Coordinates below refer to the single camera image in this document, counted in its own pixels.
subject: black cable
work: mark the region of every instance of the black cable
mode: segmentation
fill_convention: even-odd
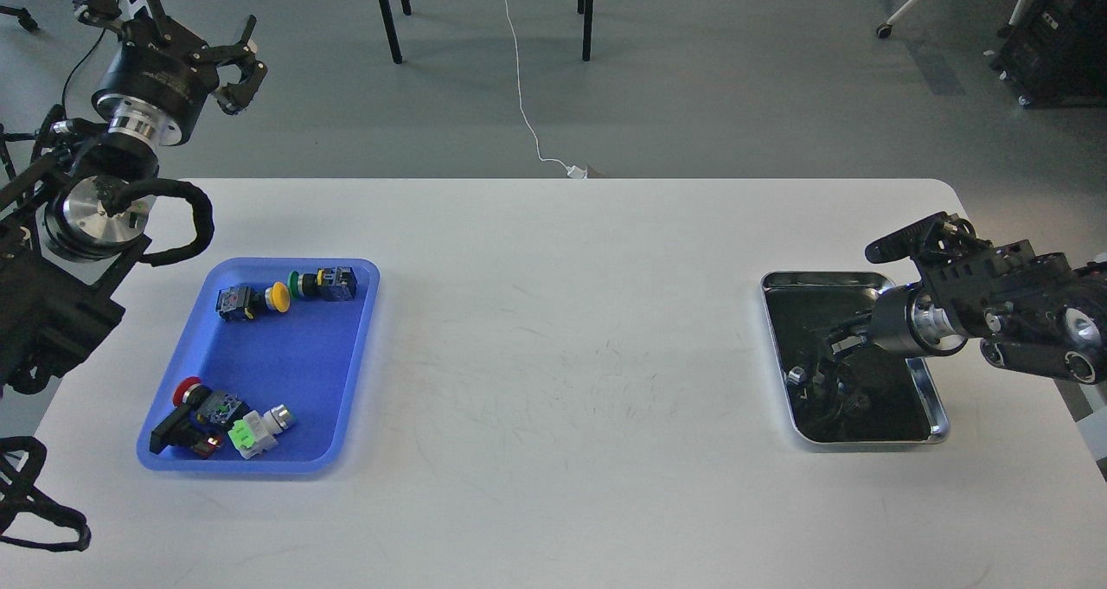
[[[65,95],[69,92],[69,83],[73,80],[73,75],[76,73],[76,69],[80,69],[81,64],[84,64],[84,62],[86,62],[89,60],[89,58],[92,56],[92,52],[100,45],[100,42],[104,40],[104,33],[107,33],[107,30],[101,30],[100,37],[96,38],[95,42],[92,42],[92,49],[90,49],[87,53],[84,53],[84,56],[81,58],[81,60],[79,62],[76,62],[75,65],[73,65],[73,69],[70,70],[69,76],[65,78],[65,85],[62,86],[62,116],[63,116],[63,118],[68,118],[68,116],[69,116],[68,113],[65,113]]]

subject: metal tray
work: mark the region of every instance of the metal tray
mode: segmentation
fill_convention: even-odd
[[[826,420],[816,418],[787,383],[788,371],[800,360],[798,353],[816,349],[811,330],[871,309],[879,293],[893,286],[872,272],[785,271],[763,278],[765,310],[792,424],[810,443],[836,451],[888,450],[937,444],[948,436],[945,409],[921,358],[904,360],[875,345],[850,355],[850,369],[870,396],[871,407],[857,418],[840,418],[834,427],[824,426]]]

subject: electrical component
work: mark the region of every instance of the electrical component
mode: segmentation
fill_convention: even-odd
[[[283,282],[273,282],[260,292],[248,285],[238,285],[219,290],[215,310],[224,321],[252,321],[267,310],[283,314],[291,304],[289,288]]]
[[[178,405],[152,432],[149,452],[159,455],[167,446],[188,448],[200,458],[207,459],[223,446],[223,435],[205,431],[192,418],[190,405]]]
[[[246,401],[211,390],[197,376],[177,384],[172,401],[173,412],[149,432],[149,452],[155,455],[178,446],[207,459],[223,446],[224,434],[250,412]]]
[[[289,412],[284,405],[278,405],[266,412],[265,415],[249,412],[249,414],[241,416],[241,420],[235,422],[227,435],[242,458],[249,459],[277,446],[277,436],[284,433],[293,423],[296,423],[296,416],[292,415],[292,412]]]
[[[358,279],[352,267],[320,267],[314,273],[289,273],[288,289],[297,299],[352,301],[358,297]]]

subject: gray floor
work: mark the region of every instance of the gray floor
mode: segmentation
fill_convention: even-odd
[[[997,242],[1073,262],[1107,250],[1105,110],[1024,111],[987,69],[1015,0],[924,0],[877,40],[902,1],[596,0],[588,64],[576,0],[510,3],[547,156],[611,178],[925,176]],[[69,0],[0,2],[43,27],[0,21],[0,121],[30,131],[96,32]],[[271,69],[242,115],[209,103],[190,143],[161,153],[163,176],[563,176],[521,123],[503,0],[412,2],[393,65],[375,0],[163,0],[213,44],[256,13]],[[76,75],[72,115],[93,116],[113,52]]]

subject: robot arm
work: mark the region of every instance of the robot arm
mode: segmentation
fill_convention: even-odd
[[[235,44],[209,45],[159,0],[74,6],[80,22],[114,32],[120,49],[92,96],[102,123],[66,120],[59,105],[34,136],[31,166],[15,175],[4,163],[11,183],[0,190],[0,390],[39,392],[51,375],[82,363],[122,320],[110,297],[135,262],[168,265],[205,249],[214,234],[210,203],[190,184],[157,178],[155,151],[189,140],[209,95],[229,115],[241,112],[267,72],[250,41],[254,17]],[[223,65],[236,65],[237,83],[220,84]],[[144,254],[156,196],[190,204],[193,242]],[[39,226],[59,257],[114,259],[111,267],[85,285],[43,257]]]
[[[903,358],[951,355],[981,338],[992,365],[1083,384],[1107,380],[1107,262],[1072,269],[1028,241],[995,247],[944,211],[865,250],[870,262],[910,258],[921,280],[887,290],[866,339]]]

